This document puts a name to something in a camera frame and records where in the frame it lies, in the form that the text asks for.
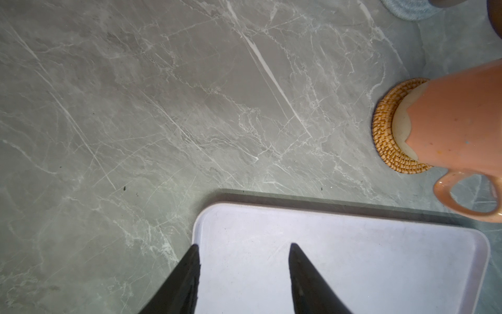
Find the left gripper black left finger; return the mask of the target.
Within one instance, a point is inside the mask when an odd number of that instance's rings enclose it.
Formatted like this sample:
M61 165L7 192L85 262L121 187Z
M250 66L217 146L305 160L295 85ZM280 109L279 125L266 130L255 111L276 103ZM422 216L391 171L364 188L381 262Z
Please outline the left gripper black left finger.
M201 271L199 246L193 244L140 314L194 314Z

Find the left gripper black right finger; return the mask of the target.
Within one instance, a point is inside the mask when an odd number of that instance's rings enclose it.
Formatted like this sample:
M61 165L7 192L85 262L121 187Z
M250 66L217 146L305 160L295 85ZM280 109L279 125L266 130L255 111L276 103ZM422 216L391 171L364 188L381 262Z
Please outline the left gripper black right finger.
M296 243L290 246L288 264L294 313L352 313Z

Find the tan rattan round coaster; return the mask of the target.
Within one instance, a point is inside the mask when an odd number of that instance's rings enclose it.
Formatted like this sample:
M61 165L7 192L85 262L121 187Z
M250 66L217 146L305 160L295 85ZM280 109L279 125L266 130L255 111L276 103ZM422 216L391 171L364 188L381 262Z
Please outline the tan rattan round coaster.
M372 137L375 148L382 161L398 173L419 174L433 167L407 156L398 147L392 134L392 120L399 104L415 88L428 81L428 78L412 78L399 83L380 100L373 114Z

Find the orange ceramic mug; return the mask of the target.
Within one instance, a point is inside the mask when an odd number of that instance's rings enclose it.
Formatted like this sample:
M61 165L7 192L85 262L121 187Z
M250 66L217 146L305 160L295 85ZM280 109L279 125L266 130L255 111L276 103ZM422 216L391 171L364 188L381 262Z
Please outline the orange ceramic mug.
M482 222L501 222L501 60L420 84L392 118L397 146L415 162L447 169L433 193L446 207ZM451 195L460 181L484 175L498 205L482 213Z

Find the light blue woven coaster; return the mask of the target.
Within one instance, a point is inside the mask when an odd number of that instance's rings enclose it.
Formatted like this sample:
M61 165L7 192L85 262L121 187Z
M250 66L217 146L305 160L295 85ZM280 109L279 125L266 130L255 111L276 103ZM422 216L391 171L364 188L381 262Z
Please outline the light blue woven coaster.
M411 22L425 20L442 11L428 0L381 0L380 2L395 17Z

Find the grey metal cup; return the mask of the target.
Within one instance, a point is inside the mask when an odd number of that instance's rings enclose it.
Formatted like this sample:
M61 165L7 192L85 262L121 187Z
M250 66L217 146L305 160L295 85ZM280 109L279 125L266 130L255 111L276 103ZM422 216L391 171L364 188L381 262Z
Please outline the grey metal cup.
M464 2L466 2L466 0L429 0L431 5L441 9L454 7Z

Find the brown wooden round coaster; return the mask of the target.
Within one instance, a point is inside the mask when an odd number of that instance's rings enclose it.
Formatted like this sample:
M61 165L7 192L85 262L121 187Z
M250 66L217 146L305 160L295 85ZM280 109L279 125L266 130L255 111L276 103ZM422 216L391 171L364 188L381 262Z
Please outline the brown wooden round coaster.
M491 27L502 39L502 0L487 0L486 5Z

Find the lavender plastic tray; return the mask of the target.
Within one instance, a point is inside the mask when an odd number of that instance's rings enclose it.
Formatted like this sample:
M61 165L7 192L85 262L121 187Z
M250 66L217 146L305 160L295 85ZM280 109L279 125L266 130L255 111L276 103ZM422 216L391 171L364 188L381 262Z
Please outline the lavender plastic tray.
M193 242L197 313L292 313L293 243L354 313L473 313L490 258L470 228L234 203L203 210Z

